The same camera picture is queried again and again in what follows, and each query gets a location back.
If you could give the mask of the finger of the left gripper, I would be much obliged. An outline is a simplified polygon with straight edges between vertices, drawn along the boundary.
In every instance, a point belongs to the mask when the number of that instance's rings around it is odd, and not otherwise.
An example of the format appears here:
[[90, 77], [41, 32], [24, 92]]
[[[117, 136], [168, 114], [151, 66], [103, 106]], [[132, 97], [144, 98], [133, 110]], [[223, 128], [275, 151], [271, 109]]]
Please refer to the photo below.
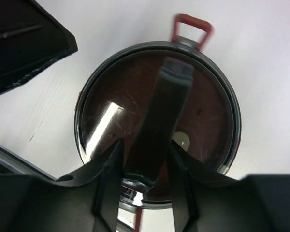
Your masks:
[[78, 50], [76, 39], [34, 0], [0, 0], [0, 95]]

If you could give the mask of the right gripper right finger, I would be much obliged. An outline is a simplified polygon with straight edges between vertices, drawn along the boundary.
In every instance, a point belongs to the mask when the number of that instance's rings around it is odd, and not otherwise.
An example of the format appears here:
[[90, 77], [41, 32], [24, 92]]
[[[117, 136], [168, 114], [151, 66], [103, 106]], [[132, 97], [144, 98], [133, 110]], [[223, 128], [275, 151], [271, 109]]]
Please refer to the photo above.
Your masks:
[[235, 180], [177, 143], [166, 160], [177, 232], [290, 232], [290, 174]]

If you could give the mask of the dark red lid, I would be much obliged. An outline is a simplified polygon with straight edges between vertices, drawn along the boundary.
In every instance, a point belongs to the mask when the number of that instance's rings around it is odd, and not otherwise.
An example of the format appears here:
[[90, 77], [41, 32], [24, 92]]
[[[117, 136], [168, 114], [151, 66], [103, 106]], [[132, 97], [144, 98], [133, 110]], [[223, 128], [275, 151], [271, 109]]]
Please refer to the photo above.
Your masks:
[[83, 163], [123, 140], [121, 200], [143, 194], [145, 207], [171, 203], [166, 154], [177, 143], [224, 173], [241, 133], [234, 92], [201, 53], [166, 48], [121, 51], [104, 61], [82, 89], [74, 134]]

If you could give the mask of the grey transparent lid with handle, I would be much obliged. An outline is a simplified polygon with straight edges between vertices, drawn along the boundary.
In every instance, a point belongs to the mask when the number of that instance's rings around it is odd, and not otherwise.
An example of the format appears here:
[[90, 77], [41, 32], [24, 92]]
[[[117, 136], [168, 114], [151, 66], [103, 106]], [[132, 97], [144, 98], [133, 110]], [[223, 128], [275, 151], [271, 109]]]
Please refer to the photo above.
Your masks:
[[178, 232], [218, 231], [229, 219], [225, 176], [239, 147], [232, 86], [201, 50], [209, 22], [174, 16], [169, 42], [128, 47], [90, 76], [75, 108], [82, 162], [104, 163], [94, 211], [111, 229], [120, 208], [173, 210]]

